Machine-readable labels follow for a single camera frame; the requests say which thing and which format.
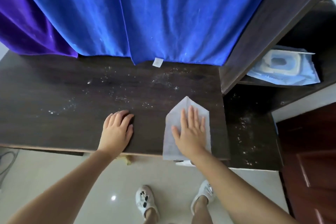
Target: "hand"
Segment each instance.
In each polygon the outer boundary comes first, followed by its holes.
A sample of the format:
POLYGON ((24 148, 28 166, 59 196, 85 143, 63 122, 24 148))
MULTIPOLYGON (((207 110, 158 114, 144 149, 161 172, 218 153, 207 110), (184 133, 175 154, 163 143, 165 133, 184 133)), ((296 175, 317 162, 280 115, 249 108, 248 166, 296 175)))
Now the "hand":
POLYGON ((128 111, 112 113, 107 116, 103 125, 97 150, 107 153, 112 159, 122 153, 133 134, 133 125, 128 124, 134 115, 129 114, 123 118, 127 113, 128 111))
POLYGON ((175 126, 171 127, 171 132, 178 149, 188 159, 192 160, 200 153, 206 152, 205 118, 202 117, 200 124, 197 108, 189 107, 188 121, 185 110, 181 111, 181 135, 175 126))

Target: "finger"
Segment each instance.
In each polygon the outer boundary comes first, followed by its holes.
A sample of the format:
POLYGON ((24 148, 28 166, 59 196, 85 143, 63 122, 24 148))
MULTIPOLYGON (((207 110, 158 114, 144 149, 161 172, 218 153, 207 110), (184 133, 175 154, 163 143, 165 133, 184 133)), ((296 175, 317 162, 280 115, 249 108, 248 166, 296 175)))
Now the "finger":
POLYGON ((128 124, 129 124, 129 122, 131 121, 131 119, 134 117, 134 114, 129 114, 129 115, 127 115, 124 119, 123 119, 123 121, 121 122, 121 124, 120 124, 120 126, 121 127, 127 127, 128 126, 128 124))
POLYGON ((188 128, 194 127, 194 108, 193 106, 189 106, 188 110, 188 128))
POLYGON ((180 133, 179 133, 179 130, 177 129, 177 127, 171 126, 171 132, 173 134, 173 137, 174 137, 175 141, 180 139, 180 133))
POLYGON ((114 120, 116 119, 116 116, 117 116, 118 113, 119 113, 119 112, 115 112, 115 113, 111 116, 110 121, 108 122, 108 126, 109 126, 109 127, 113 125, 114 120))
POLYGON ((107 128, 109 126, 110 118, 111 118, 112 115, 113 115, 113 113, 110 114, 109 116, 107 116, 107 118, 104 121, 103 128, 107 128))
POLYGON ((202 117, 200 129, 201 132, 205 132, 205 117, 202 117))
POLYGON ((198 109, 197 108, 194 108, 194 126, 197 129, 200 128, 200 122, 199 122, 199 119, 198 119, 198 109))
POLYGON ((133 134, 133 124, 129 125, 126 131, 125 139, 126 139, 127 144, 129 143, 129 140, 131 139, 132 134, 133 134))
POLYGON ((183 108, 181 111, 181 128, 186 129, 188 128, 187 118, 186 118, 186 111, 183 108))
POLYGON ((123 120, 124 115, 127 114, 127 113, 128 113, 127 110, 120 111, 120 112, 116 115, 113 125, 119 127, 120 124, 121 124, 121 121, 123 120))

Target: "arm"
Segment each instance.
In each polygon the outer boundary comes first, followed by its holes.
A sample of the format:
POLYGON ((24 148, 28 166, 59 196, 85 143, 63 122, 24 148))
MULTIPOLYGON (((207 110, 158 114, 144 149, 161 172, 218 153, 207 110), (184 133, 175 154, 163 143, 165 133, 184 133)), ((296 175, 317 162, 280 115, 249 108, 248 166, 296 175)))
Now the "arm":
POLYGON ((127 146, 133 126, 128 111, 110 114, 103 125, 98 150, 76 169, 16 212, 7 224, 70 224, 75 221, 93 184, 102 171, 127 146))
POLYGON ((245 182, 205 150, 205 119, 199 124, 197 109, 181 113, 181 134, 172 127, 175 143, 183 155, 208 179, 223 207, 236 224, 297 224, 283 209, 245 182))

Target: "plastic package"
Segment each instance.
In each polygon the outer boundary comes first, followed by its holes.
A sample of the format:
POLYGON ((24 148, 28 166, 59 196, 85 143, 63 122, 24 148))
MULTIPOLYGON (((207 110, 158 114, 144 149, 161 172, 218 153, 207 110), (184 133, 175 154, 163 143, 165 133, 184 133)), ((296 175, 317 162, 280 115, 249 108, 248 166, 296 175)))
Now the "plastic package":
POLYGON ((320 82, 312 62, 314 53, 276 45, 257 62, 248 76, 277 85, 308 85, 320 82))

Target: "brown wooden door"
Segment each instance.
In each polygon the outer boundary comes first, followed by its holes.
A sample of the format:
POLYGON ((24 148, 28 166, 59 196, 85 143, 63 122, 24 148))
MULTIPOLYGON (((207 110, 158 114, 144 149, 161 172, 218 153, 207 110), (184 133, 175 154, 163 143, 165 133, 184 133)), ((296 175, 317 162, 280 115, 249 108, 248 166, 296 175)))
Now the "brown wooden door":
POLYGON ((283 179, 295 218, 336 224, 336 103, 277 125, 283 179))

